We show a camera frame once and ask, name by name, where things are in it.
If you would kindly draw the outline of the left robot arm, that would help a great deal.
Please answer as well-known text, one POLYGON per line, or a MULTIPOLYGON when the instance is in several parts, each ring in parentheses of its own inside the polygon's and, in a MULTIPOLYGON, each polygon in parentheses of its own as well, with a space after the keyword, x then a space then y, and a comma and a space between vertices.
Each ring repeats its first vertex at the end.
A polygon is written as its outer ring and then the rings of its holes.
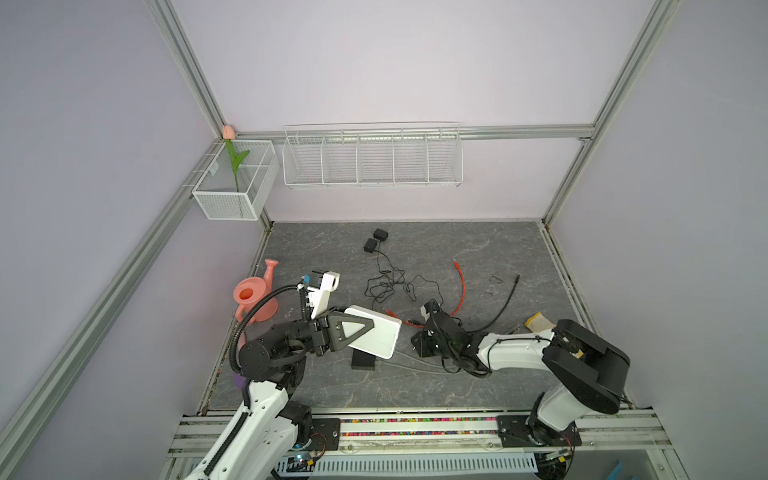
POLYGON ((189 479, 266 479, 278 461, 312 440, 312 410, 292 400, 307 357, 338 352, 376 329, 376 313, 327 305, 330 291, 305 282, 267 294, 248 311, 230 341, 232 370, 244 378, 235 415, 189 479), (270 327, 241 345, 245 326, 282 293, 297 292, 300 318, 270 327))

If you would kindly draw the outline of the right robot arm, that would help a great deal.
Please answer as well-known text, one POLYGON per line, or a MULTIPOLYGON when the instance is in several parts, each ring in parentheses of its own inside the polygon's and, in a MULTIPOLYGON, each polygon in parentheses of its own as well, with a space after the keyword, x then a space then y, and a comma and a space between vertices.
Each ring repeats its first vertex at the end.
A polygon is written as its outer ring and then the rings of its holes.
POLYGON ((411 338, 421 358, 437 357, 476 378, 505 369, 554 375, 558 384, 537 397, 525 422, 539 444, 590 412, 616 414, 625 402, 629 356, 573 320, 539 332, 496 334, 467 331, 439 307, 425 315, 424 328, 411 338))

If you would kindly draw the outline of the black network switch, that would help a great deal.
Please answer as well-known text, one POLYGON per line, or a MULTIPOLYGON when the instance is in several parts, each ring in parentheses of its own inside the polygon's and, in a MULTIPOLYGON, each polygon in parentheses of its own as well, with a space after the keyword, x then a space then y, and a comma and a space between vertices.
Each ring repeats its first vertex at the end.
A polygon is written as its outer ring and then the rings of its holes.
POLYGON ((360 350, 353 350, 351 359, 351 369, 360 371, 374 371, 376 368, 377 357, 373 354, 360 350))

